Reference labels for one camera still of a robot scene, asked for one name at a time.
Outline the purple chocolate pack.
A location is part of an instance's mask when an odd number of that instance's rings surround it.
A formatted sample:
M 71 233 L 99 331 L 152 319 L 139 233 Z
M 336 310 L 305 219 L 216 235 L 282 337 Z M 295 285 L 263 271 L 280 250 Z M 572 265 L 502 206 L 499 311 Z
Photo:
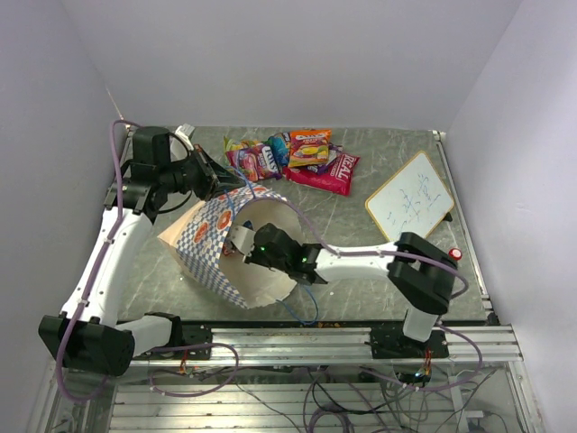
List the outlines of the purple chocolate pack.
M 280 179 L 281 170 L 268 144 L 257 143 L 250 147 L 225 152 L 229 163 L 249 181 Z

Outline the checkered paper bag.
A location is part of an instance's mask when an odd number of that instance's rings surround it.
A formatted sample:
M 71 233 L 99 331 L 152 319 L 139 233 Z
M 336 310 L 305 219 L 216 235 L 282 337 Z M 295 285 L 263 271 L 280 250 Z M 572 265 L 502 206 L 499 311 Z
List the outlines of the checkered paper bag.
M 304 242 L 301 216 L 278 192 L 244 180 L 238 189 L 196 203 L 158 235 L 181 270 L 201 287 L 241 309 L 279 304 L 299 323 L 313 325 L 319 307 L 306 290 L 315 315 L 305 319 L 286 303 L 298 283 L 267 266 L 247 263 L 253 234 L 268 223 Z

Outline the blue snack packet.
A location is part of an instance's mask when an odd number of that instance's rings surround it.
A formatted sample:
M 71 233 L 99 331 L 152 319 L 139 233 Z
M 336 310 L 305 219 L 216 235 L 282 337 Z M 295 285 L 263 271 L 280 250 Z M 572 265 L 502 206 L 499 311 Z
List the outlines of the blue snack packet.
M 289 132 L 276 133 L 270 136 L 266 144 L 268 144 L 272 150 L 276 163 L 281 168 L 287 167 L 289 165 L 291 145 Z

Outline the orange snack packet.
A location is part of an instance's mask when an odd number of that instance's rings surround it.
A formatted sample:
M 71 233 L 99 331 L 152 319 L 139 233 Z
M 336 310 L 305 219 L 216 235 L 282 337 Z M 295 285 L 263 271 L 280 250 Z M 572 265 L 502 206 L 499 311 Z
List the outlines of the orange snack packet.
M 291 131 L 288 166 L 296 168 L 328 162 L 331 135 L 330 129 Z

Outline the pink crisps bag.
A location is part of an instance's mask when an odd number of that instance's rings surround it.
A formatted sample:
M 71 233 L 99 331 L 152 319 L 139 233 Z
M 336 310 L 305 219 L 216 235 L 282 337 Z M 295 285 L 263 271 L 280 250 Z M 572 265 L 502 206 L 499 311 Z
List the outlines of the pink crisps bag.
M 283 173 L 287 180 L 299 185 L 348 197 L 352 188 L 353 171 L 360 159 L 356 155 L 342 153 L 322 174 L 307 168 L 284 168 Z

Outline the purple snack pack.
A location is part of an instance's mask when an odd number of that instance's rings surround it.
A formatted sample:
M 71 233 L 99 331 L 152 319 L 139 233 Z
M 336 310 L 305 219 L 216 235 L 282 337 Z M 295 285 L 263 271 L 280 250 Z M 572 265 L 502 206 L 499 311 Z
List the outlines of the purple snack pack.
M 343 146 L 336 144 L 329 144 L 329 154 L 326 162 L 317 165 L 306 166 L 308 171 L 311 171 L 315 175 L 322 175 L 326 173 L 331 166 L 334 164 L 335 160 L 343 153 Z

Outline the green snack packet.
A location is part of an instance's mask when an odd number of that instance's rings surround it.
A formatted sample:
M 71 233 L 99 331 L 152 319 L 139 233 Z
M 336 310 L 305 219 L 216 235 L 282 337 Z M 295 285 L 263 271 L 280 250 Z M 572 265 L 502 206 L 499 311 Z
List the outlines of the green snack packet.
M 233 156 L 247 153 L 250 149 L 259 145 L 259 141 L 254 140 L 235 140 L 231 137 L 224 137 L 224 155 Z

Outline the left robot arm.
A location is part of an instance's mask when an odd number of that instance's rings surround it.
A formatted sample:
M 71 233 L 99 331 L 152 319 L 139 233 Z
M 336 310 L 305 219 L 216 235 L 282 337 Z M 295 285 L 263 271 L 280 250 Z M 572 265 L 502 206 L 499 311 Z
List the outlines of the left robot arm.
M 198 144 L 160 126 L 135 126 L 132 156 L 117 161 L 105 195 L 98 238 L 76 288 L 39 336 L 57 365 L 120 376 L 132 359 L 156 351 L 173 358 L 183 349 L 179 317 L 148 313 L 119 323 L 122 292 L 135 257 L 171 194 L 208 202 L 244 186 Z

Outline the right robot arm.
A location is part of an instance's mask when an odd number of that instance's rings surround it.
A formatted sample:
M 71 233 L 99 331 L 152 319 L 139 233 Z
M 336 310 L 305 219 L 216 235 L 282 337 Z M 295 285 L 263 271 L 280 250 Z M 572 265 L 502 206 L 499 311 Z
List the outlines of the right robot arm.
M 420 355 L 437 320 L 449 309 L 458 263 L 426 239 L 404 232 L 395 242 L 365 247 L 300 243 L 273 224 L 254 231 L 236 226 L 233 246 L 245 263 L 281 272 L 301 284 L 345 280 L 390 281 L 409 303 L 399 350 Z

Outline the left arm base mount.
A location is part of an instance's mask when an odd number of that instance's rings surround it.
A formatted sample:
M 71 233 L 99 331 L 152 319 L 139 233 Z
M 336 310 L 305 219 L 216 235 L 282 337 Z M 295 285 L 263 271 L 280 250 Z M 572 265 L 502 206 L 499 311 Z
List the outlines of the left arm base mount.
M 213 333 L 211 327 L 205 324 L 200 324 L 197 322 L 185 321 L 180 331 L 176 333 L 175 336 L 169 338 L 169 342 L 164 345 L 164 347 L 181 347 L 189 345 L 202 345 L 213 342 Z M 137 360 L 150 360 L 150 359 L 176 359 L 177 357 L 182 358 L 184 356 L 184 351 L 171 351 L 171 352 L 153 352 L 151 350 L 145 351 L 140 355 L 136 355 L 134 358 Z M 211 348 L 198 348 L 188 350 L 188 360 L 208 360 L 211 355 Z

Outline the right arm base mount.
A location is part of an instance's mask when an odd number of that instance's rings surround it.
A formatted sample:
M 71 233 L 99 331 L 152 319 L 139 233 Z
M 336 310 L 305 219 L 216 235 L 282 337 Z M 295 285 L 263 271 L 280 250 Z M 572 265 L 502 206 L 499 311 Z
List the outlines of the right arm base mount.
M 433 330 L 425 342 L 406 337 L 398 322 L 385 323 L 372 327 L 369 339 L 365 344 L 370 348 L 374 359 L 422 359 L 427 355 L 433 359 L 444 359 L 449 356 L 445 333 Z

